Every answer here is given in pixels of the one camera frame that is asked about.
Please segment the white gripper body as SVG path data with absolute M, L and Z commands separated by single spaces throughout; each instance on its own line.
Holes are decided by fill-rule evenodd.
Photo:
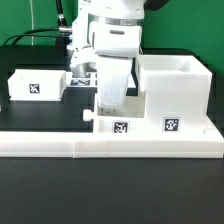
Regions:
M 127 93 L 132 59 L 100 56 L 96 68 L 98 105 L 106 109 L 121 108 Z

